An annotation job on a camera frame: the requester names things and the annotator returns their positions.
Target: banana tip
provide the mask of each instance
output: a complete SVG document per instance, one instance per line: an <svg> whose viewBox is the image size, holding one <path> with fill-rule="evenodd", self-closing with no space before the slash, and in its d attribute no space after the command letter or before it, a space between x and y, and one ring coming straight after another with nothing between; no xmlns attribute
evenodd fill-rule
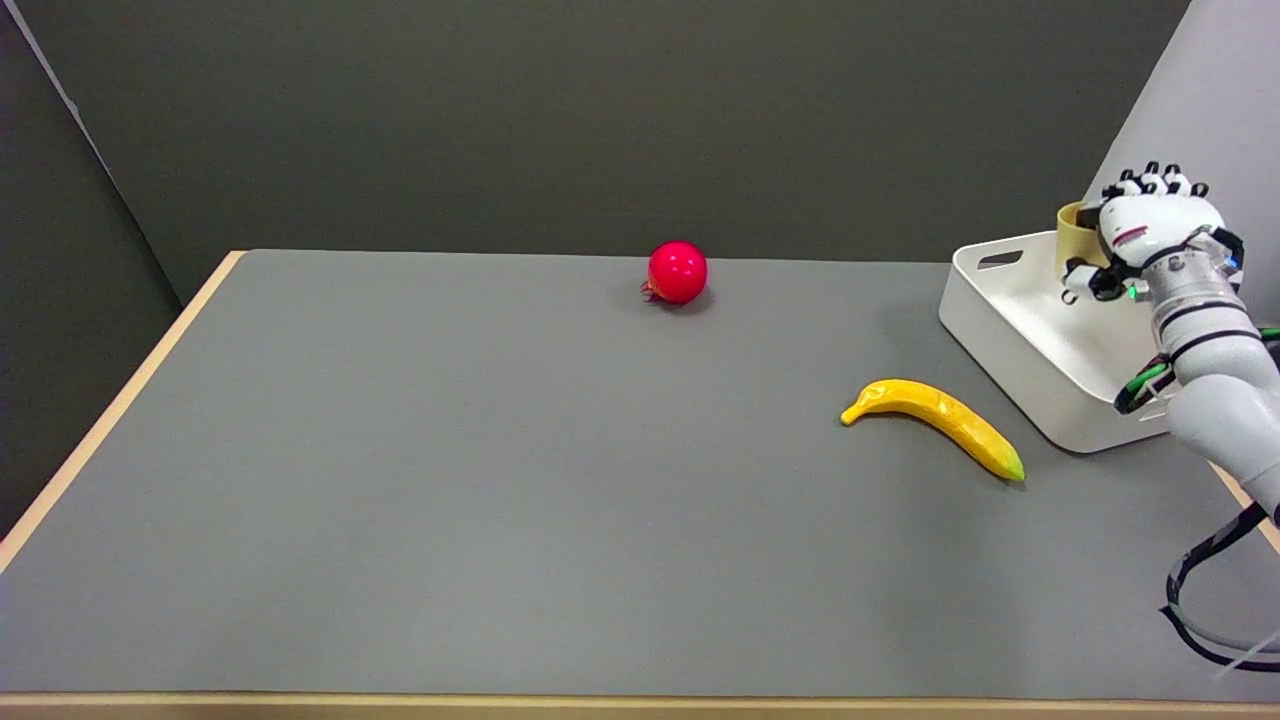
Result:
<svg viewBox="0 0 1280 720"><path fill-rule="evenodd" d="M1021 483L1027 480L1027 470L1023 468L1023 459L1014 456L1014 461L1009 466L1009 479L1015 483Z"/></svg>

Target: white wall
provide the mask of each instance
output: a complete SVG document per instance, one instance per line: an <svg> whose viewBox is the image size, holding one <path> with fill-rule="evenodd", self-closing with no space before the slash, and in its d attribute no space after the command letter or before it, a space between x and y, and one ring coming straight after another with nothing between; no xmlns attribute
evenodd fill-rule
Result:
<svg viewBox="0 0 1280 720"><path fill-rule="evenodd" d="M1098 170L1179 163L1244 238L1242 297L1280 324L1280 0L1194 0Z"/></svg>

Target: gray wall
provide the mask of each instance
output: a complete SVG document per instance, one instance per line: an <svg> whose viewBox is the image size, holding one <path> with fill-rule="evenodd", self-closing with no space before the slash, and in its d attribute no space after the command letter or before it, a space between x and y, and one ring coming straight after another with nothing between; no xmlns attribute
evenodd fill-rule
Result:
<svg viewBox="0 0 1280 720"><path fill-rule="evenodd" d="M1085 187L1185 0L19 0L179 295L234 247L945 260Z"/></svg>
<svg viewBox="0 0 1280 720"><path fill-rule="evenodd" d="M177 315L177 299L0 10L0 536Z"/></svg>

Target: yellow banana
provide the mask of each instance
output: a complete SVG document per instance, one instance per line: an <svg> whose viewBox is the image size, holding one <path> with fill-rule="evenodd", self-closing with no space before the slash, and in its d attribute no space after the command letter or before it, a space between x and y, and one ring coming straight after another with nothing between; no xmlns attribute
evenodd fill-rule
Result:
<svg viewBox="0 0 1280 720"><path fill-rule="evenodd" d="M877 380L840 415L845 425L869 413L905 413L942 430L983 468L1006 480L1023 482L1027 473L1014 446L991 423L941 389L914 380Z"/></svg>

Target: red tomato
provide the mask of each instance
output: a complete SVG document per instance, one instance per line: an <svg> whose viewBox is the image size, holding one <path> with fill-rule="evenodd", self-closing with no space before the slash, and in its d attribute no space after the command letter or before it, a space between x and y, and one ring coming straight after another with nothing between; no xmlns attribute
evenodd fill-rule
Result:
<svg viewBox="0 0 1280 720"><path fill-rule="evenodd" d="M707 256L691 242L673 240L649 256L649 282L645 292L667 302L684 305L707 287Z"/></svg>

